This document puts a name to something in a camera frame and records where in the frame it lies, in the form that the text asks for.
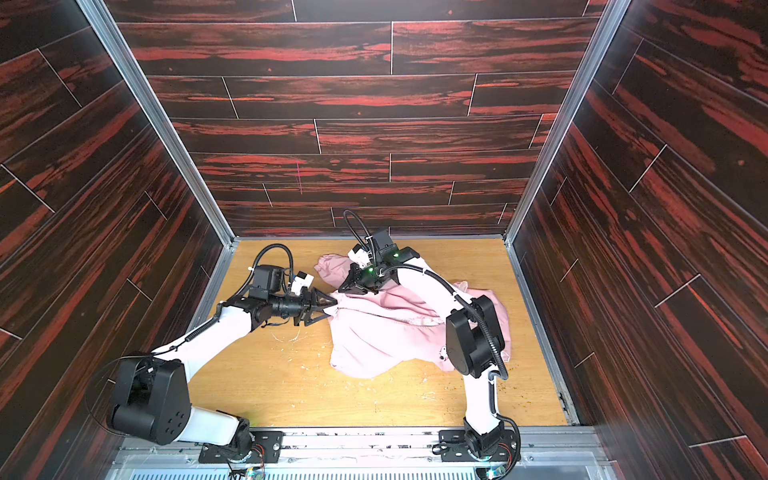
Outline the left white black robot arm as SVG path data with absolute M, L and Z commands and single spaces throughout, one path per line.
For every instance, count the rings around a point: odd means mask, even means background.
M 326 319 L 337 300 L 315 288 L 300 295 L 235 294 L 192 332 L 147 354 L 118 362 L 107 426 L 157 445 L 196 442 L 222 447 L 236 457 L 253 450 L 249 421 L 192 405 L 188 384 L 195 374 L 237 340 L 274 316 L 311 325 Z

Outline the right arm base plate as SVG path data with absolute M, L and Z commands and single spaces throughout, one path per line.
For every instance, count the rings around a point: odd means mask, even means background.
M 447 429 L 438 432 L 431 452 L 443 462 L 515 462 L 521 456 L 518 441 L 519 435 L 511 429 L 496 429 L 485 435 Z

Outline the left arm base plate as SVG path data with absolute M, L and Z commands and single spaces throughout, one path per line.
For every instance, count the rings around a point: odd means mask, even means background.
M 280 458 L 284 432 L 251 429 L 240 432 L 225 446 L 204 443 L 198 457 L 201 464 L 277 463 Z

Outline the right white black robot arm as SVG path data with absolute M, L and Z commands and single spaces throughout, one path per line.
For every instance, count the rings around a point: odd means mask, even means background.
M 364 267 L 352 263 L 339 290 L 377 293 L 389 281 L 414 293 L 445 320 L 447 356 L 464 380 L 464 441 L 473 457 L 491 456 L 505 433 L 497 381 L 508 378 L 502 358 L 505 339 L 492 300 L 460 291 L 417 257 Z

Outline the pink zip jacket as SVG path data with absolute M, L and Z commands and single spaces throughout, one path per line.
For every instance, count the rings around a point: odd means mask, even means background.
M 353 378 L 370 379 L 410 360 L 452 372 L 445 347 L 445 319 L 409 289 L 394 282 L 377 294 L 334 291 L 330 309 L 331 366 Z

